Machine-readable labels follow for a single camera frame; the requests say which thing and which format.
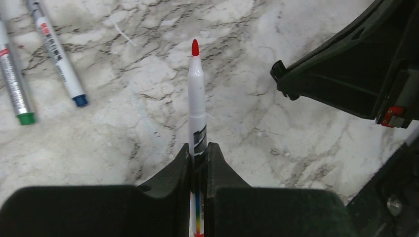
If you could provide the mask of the white marker pen green tip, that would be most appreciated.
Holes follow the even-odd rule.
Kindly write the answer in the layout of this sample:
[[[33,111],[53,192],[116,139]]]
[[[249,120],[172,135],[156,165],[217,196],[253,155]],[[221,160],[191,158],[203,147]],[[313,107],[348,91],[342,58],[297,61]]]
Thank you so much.
[[[0,21],[0,69],[19,123],[23,126],[36,123],[35,112],[28,97],[24,77],[2,20]]]

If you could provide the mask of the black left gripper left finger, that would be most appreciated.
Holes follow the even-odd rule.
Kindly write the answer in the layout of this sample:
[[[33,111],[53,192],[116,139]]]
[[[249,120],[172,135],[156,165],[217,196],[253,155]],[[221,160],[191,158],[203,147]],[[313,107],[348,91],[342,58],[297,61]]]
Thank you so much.
[[[3,237],[186,237],[190,158],[175,159],[141,185],[36,186],[0,210]]]

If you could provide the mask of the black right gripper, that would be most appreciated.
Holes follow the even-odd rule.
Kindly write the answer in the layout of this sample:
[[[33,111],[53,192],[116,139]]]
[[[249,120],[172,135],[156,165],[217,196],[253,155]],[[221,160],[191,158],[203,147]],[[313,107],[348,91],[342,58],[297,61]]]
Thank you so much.
[[[301,96],[376,124],[408,128],[419,115],[419,2],[376,0],[315,50],[270,74]]]

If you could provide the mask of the white marker pen red end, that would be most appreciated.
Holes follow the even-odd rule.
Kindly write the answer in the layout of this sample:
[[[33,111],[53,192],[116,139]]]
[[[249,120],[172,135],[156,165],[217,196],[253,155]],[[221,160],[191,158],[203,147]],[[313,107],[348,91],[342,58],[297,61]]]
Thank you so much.
[[[199,44],[192,41],[188,82],[188,144],[192,162],[191,221],[195,237],[203,237],[204,170],[207,151],[207,121],[205,107],[205,74],[201,64]]]

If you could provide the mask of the grey marker pen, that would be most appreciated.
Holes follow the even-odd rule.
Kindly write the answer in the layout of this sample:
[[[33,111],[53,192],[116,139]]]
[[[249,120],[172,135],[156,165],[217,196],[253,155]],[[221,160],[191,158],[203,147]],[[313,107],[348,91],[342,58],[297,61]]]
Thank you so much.
[[[36,29],[42,35],[43,43],[47,49],[53,64],[60,75],[65,88],[78,108],[88,105],[87,96],[82,85],[69,61],[65,50],[59,42],[58,36],[44,14],[38,0],[26,0],[25,5],[32,16]]]

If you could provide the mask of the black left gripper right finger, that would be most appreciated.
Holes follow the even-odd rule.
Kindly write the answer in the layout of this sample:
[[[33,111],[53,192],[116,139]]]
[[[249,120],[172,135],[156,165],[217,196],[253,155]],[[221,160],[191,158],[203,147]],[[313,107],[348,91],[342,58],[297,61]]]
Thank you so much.
[[[205,235],[208,237],[355,237],[345,205],[319,189],[256,188],[207,147]]]

